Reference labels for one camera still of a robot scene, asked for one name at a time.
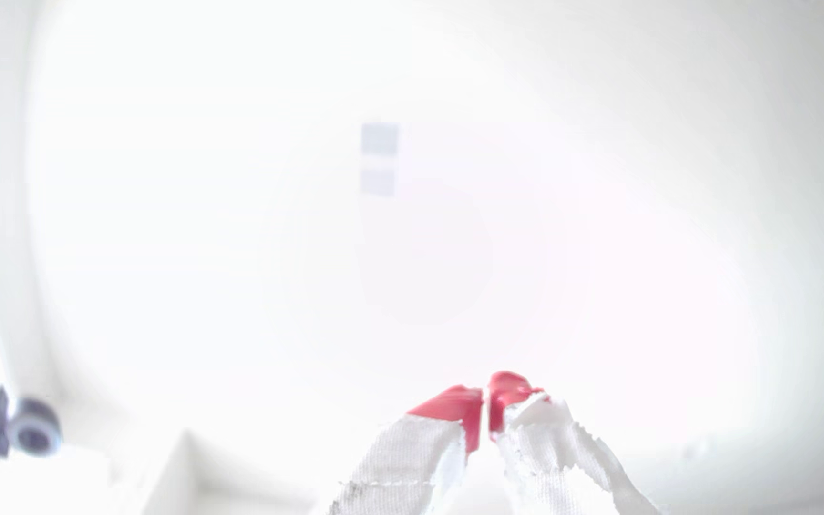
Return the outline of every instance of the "ceiling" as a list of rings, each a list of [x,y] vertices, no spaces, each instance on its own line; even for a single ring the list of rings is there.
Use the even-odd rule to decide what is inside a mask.
[[[32,41],[59,376],[210,485],[312,495],[513,369],[677,512],[824,494],[824,2],[60,0]]]

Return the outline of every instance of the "white mesh fabric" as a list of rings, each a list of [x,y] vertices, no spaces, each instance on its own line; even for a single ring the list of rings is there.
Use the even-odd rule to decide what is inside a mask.
[[[659,513],[605,443],[545,393],[508,406],[497,441],[519,515]]]
[[[314,515],[421,515],[431,513],[463,481],[464,428],[404,415],[372,443],[351,475]]]

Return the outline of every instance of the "white wall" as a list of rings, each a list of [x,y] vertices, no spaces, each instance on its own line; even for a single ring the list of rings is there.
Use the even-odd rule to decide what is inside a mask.
[[[246,463],[210,485],[320,484],[495,369],[659,501],[824,464],[824,2],[54,0],[33,56],[68,389],[187,418]],[[378,117],[393,199],[358,194]]]

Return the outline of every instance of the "red rubber tip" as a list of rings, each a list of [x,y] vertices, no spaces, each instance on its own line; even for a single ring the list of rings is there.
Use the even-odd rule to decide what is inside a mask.
[[[499,433],[505,425],[505,408],[511,404],[526,401],[534,393],[544,391],[533,388],[525,377],[514,372],[495,372],[488,384],[489,413],[488,429],[493,434]]]
[[[441,421],[460,421],[466,433],[466,453],[471,453],[479,448],[482,404],[481,388],[457,385],[409,410],[409,414]]]

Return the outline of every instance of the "gray rectangle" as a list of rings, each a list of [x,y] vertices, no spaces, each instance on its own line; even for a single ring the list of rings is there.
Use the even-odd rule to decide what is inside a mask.
[[[399,151],[399,124],[362,124],[360,134],[360,151],[364,154],[395,156]]]
[[[369,195],[392,197],[395,193],[394,170],[361,170],[360,191]]]

